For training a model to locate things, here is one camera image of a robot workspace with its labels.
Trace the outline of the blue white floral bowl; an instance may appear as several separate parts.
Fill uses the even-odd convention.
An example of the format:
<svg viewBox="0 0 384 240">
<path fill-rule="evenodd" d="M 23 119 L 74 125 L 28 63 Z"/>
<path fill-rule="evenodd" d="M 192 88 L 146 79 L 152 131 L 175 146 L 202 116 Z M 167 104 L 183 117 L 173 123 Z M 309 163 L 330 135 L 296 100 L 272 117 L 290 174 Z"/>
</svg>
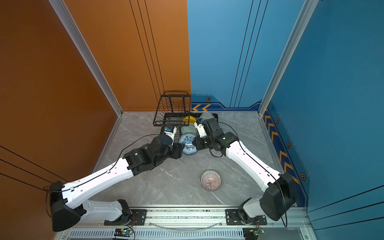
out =
<svg viewBox="0 0 384 240">
<path fill-rule="evenodd" d="M 180 136 L 179 143 L 184 145 L 183 154 L 187 156 L 195 155 L 198 150 L 197 147 L 193 144 L 193 141 L 196 138 L 194 133 L 185 133 Z"/>
</svg>

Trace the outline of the mint green bowl red rim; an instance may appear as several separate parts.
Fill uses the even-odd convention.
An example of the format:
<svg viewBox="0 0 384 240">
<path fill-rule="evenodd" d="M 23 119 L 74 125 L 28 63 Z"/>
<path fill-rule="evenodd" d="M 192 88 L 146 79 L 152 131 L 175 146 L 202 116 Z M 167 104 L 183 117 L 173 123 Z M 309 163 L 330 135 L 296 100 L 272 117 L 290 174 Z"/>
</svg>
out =
<svg viewBox="0 0 384 240">
<path fill-rule="evenodd" d="M 183 134 L 187 134 L 187 133 L 193 133 L 193 134 L 196 134 L 198 131 L 197 129 L 195 128 L 195 126 L 193 124 L 189 124 L 188 126 L 183 126 L 181 128 L 181 133 L 182 135 Z"/>
</svg>

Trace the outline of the yellow bowl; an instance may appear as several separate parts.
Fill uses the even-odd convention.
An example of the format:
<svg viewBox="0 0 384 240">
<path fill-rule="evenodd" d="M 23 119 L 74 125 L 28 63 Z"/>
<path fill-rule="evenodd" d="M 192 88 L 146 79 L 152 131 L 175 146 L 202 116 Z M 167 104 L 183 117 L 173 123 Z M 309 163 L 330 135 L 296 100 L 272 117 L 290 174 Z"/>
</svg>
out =
<svg viewBox="0 0 384 240">
<path fill-rule="evenodd" d="M 187 116 L 183 119 L 183 122 L 186 124 L 194 124 L 196 122 L 196 118 L 193 116 Z"/>
</svg>

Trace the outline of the grey-green patterned bowl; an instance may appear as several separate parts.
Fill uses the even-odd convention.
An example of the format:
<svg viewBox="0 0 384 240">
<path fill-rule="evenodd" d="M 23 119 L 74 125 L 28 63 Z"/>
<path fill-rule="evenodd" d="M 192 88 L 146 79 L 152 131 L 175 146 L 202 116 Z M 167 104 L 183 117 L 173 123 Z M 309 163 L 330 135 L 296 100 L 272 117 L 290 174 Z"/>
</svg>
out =
<svg viewBox="0 0 384 240">
<path fill-rule="evenodd" d="M 204 120 L 204 121 L 207 121 L 209 119 L 214 119 L 215 116 L 209 112 L 204 112 L 202 113 L 200 116 L 199 116 L 200 119 Z"/>
</svg>

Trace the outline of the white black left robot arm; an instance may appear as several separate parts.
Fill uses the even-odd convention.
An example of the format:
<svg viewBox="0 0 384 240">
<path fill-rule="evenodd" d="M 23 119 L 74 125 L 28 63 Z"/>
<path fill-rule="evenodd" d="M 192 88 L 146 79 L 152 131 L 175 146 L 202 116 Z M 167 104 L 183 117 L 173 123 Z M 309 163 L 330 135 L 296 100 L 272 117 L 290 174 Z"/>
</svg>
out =
<svg viewBox="0 0 384 240">
<path fill-rule="evenodd" d="M 91 175 L 66 184 L 60 181 L 51 184 L 48 190 L 53 231 L 61 232 L 89 221 L 103 221 L 106 225 L 131 224 L 134 217 L 127 201 L 94 202 L 91 198 L 121 181 L 151 171 L 169 158 L 181 158 L 183 149 L 184 144 L 174 143 L 172 137 L 161 134 Z"/>
</svg>

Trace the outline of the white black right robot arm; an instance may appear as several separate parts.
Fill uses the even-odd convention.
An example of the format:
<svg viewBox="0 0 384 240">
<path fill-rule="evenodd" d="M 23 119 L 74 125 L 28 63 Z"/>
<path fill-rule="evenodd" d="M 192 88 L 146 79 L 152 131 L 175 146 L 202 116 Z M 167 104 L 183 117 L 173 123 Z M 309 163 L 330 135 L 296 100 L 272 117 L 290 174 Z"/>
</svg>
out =
<svg viewBox="0 0 384 240">
<path fill-rule="evenodd" d="M 235 131 L 225 133 L 216 119 L 197 119 L 194 123 L 198 136 L 193 140 L 197 150 L 215 150 L 237 163 L 263 191 L 260 199 L 248 199 L 239 206 L 242 221 L 248 224 L 255 217 L 267 216 L 279 221 L 296 203 L 296 181 L 289 173 L 274 170 L 239 139 Z"/>
</svg>

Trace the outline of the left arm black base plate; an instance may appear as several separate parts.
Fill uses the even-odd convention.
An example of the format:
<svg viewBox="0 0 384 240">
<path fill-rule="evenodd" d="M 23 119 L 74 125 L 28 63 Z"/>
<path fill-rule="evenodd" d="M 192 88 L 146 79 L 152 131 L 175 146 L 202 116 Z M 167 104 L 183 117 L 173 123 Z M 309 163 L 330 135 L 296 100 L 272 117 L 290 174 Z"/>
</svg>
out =
<svg viewBox="0 0 384 240">
<path fill-rule="evenodd" d="M 147 217 L 146 209 L 133 209 L 129 210 L 127 213 L 123 213 L 114 221 L 104 221 L 104 226 L 143 226 L 145 224 Z"/>
</svg>

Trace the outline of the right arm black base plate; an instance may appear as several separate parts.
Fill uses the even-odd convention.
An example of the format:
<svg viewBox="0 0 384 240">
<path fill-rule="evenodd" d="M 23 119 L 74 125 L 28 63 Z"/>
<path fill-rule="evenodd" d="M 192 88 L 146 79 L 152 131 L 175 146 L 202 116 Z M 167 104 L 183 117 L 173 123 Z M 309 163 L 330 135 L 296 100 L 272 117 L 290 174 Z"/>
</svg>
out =
<svg viewBox="0 0 384 240">
<path fill-rule="evenodd" d="M 228 226 L 237 226 L 237 225 L 266 226 L 267 225 L 266 216 L 256 216 L 254 218 L 249 218 L 243 211 L 240 211 L 239 209 L 226 209 L 225 215 L 226 215 L 226 224 Z"/>
</svg>

